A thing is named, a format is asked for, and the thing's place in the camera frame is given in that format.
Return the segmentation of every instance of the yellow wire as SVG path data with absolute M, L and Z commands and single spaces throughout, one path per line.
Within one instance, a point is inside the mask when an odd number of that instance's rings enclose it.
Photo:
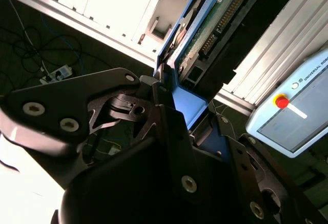
M 122 146 L 121 146 L 120 144 L 118 144 L 118 143 L 115 143 L 115 142 L 113 142 L 113 141 L 109 141 L 109 140 L 104 139 L 104 138 L 102 138 L 102 140 L 103 140 L 103 141 L 106 141 L 106 142 L 108 142 L 108 143 L 112 143 L 113 145 L 118 146 L 120 150 L 122 149 Z

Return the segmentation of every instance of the white cable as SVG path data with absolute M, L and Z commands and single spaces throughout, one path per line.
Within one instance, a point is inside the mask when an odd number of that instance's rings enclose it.
M 223 106 L 223 105 L 219 105 L 219 106 L 217 106 L 217 107 L 214 107 L 214 109 L 215 109 L 215 112 L 216 112 L 216 114 L 219 114 L 217 111 L 216 111 L 216 108 L 219 108 L 219 107 L 221 107 L 221 106 Z M 222 110 L 222 112 L 221 112 L 221 114 L 220 115 L 222 115 L 223 114 L 223 112 L 224 112 L 224 110 L 226 109 L 226 108 L 228 108 L 229 106 L 226 106 L 223 110 Z M 228 118 L 226 118 L 227 120 L 228 120 L 228 122 L 230 123 L 230 125 L 231 125 L 231 128 L 232 128 L 232 132 L 234 133 L 234 136 L 235 136 L 235 139 L 237 139 L 236 138 L 236 133 L 235 133 L 235 130 L 234 130 L 234 126 L 232 125 L 232 123 L 231 123 L 231 121 L 229 121 L 229 119 Z
M 225 107 L 225 108 L 221 111 L 221 115 L 223 114 L 223 112 L 225 111 L 225 109 L 226 109 L 227 107 Z
M 25 27 L 24 27 L 24 24 L 23 24 L 23 22 L 22 22 L 22 19 L 21 19 L 21 17 L 19 16 L 19 13 L 17 12 L 17 10 L 16 10 L 14 4 L 12 3 L 11 0 L 9 0 L 9 3 L 11 4 L 12 8 L 14 9 L 14 11 L 15 11 L 15 13 L 16 13 L 16 15 L 17 15 L 17 18 L 18 18 L 18 20 L 19 20 L 20 25 L 22 26 L 22 28 L 23 28 L 23 30 L 24 30 L 24 33 L 25 33 L 25 35 L 26 35 L 27 40 L 30 42 L 31 46 L 34 47 L 34 45 L 33 45 L 32 41 L 31 41 L 29 35 L 27 34 L 27 32 L 26 32 L 26 30 L 25 30 Z M 42 64 L 42 67 L 44 68 L 44 70 L 46 71 L 46 73 L 49 75 L 49 77 L 51 77 L 51 75 L 50 75 L 48 69 L 46 68 L 45 63 L 43 62 L 42 59 L 41 59 L 41 64 Z

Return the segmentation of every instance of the screw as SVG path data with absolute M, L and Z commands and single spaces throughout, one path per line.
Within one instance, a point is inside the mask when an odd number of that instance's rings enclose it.
M 252 144 L 256 144 L 256 140 L 252 137 L 248 137 L 249 141 L 252 143 Z
M 163 91 L 167 91 L 167 89 L 164 86 L 160 86 L 159 88 L 161 88 Z
M 226 119 L 225 117 L 223 117 L 223 116 L 221 116 L 221 120 L 225 123 L 225 124 L 227 124 L 229 121 L 228 121 L 228 119 Z
M 194 193 L 197 190 L 197 184 L 194 179 L 188 175 L 181 178 L 183 188 L 190 193 Z
M 23 111 L 27 115 L 39 116 L 45 112 L 45 107 L 42 104 L 29 102 L 23 105 Z
M 79 128 L 79 124 L 76 120 L 71 118 L 64 118 L 60 121 L 61 129 L 66 132 L 75 132 Z
M 130 74 L 126 74 L 125 78 L 128 79 L 129 81 L 133 82 L 134 81 L 134 77 Z
M 312 221 L 310 221 L 309 219 L 305 219 L 305 222 L 306 222 L 306 224 L 313 224 L 313 222 Z
M 258 205 L 256 202 L 251 202 L 250 207 L 251 207 L 253 214 L 257 218 L 259 218 L 261 220 L 264 219 L 264 212 L 263 212 L 262 208 L 260 207 L 260 205 Z

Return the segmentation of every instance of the bolt hole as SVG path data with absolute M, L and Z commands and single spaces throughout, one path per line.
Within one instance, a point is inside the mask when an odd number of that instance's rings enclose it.
M 248 168 L 246 167 L 246 165 L 245 165 L 245 164 L 241 164 L 241 167 L 242 167 L 242 169 L 244 169 L 245 171 L 247 171 L 247 170 L 248 170 Z
M 190 188 L 193 186 L 192 181 L 189 180 L 189 179 L 186 180 L 186 184 L 187 184 L 187 186 L 190 187 Z
M 261 210 L 257 207 L 257 206 L 254 206 L 254 213 L 256 214 L 256 215 L 261 215 Z
M 144 111 L 145 111 L 145 109 L 142 106 L 139 106 L 134 109 L 133 113 L 136 115 L 140 115 L 140 114 L 144 113 Z

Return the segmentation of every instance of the power strip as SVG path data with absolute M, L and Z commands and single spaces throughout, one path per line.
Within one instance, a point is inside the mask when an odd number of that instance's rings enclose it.
M 40 82 L 45 85 L 49 83 L 59 82 L 63 79 L 66 79 L 67 77 L 71 76 L 73 74 L 72 68 L 68 65 L 64 65 L 60 67 L 59 69 L 56 69 L 49 75 L 46 75 L 40 79 Z

